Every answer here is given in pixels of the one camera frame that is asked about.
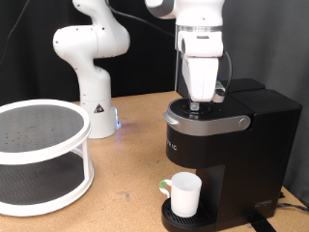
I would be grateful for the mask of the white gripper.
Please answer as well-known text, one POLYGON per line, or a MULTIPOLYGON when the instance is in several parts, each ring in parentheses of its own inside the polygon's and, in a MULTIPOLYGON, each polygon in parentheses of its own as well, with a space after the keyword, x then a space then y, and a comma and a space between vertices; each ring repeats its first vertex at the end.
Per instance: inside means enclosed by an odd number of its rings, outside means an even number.
POLYGON ((212 100, 216 85, 219 61, 217 58, 183 57, 183 78, 189 96, 191 111, 198 111, 200 103, 212 100))

